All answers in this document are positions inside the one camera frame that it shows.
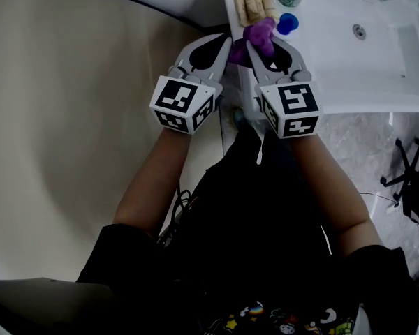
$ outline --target gray tile floor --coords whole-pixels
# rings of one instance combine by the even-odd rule
[[[228,71],[228,74],[222,81],[224,98],[220,104],[224,153],[235,139],[237,131],[231,114],[240,105],[235,73]],[[253,123],[253,126],[262,137],[266,124]],[[395,146],[397,138],[405,146],[409,161],[413,159],[417,149],[413,140],[419,137],[419,113],[326,115],[318,134],[362,193],[383,243],[388,248],[402,247],[411,275],[418,275],[419,226],[392,201],[392,194],[402,185],[384,188],[380,178],[385,176],[390,180],[403,173],[402,157]]]

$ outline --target black office chair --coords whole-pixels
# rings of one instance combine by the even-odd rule
[[[405,149],[402,146],[402,142],[399,139],[396,140],[396,146],[400,149],[400,153],[402,154],[402,159],[404,161],[405,172],[403,173],[403,175],[400,175],[399,177],[396,177],[394,180],[391,180],[388,182],[386,181],[385,177],[381,177],[380,179],[380,183],[384,185],[385,187],[389,187],[389,186],[404,182],[404,184],[402,185],[402,188],[400,189],[400,192],[394,193],[393,195],[396,202],[400,201],[401,197],[403,196],[406,190],[406,187],[410,184],[411,180],[413,179],[413,176],[416,173],[416,165],[419,159],[419,139],[415,138],[414,142],[415,144],[418,145],[418,150],[416,151],[416,155],[414,156],[413,162],[410,165],[408,162],[408,158],[406,157],[406,154],[405,154]]]

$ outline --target human arm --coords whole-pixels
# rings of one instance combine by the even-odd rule
[[[128,186],[113,223],[144,231],[154,241],[174,197],[191,136],[163,129],[154,148]]]
[[[335,239],[337,251],[346,257],[359,248],[381,245],[365,202],[319,136],[298,137],[290,143],[302,176]]]

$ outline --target sink basin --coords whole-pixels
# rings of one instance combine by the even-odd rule
[[[243,28],[234,1],[225,2],[236,40]],[[298,30],[281,37],[300,51],[318,83],[325,114],[419,112],[418,0],[302,0],[291,10],[275,6],[300,21]],[[354,34],[354,26],[365,38]],[[254,99],[252,70],[239,67],[239,72],[246,116],[264,119]]]
[[[404,0],[347,0],[338,9],[324,1],[311,0],[302,9],[320,88],[419,96],[419,36],[410,6]]]

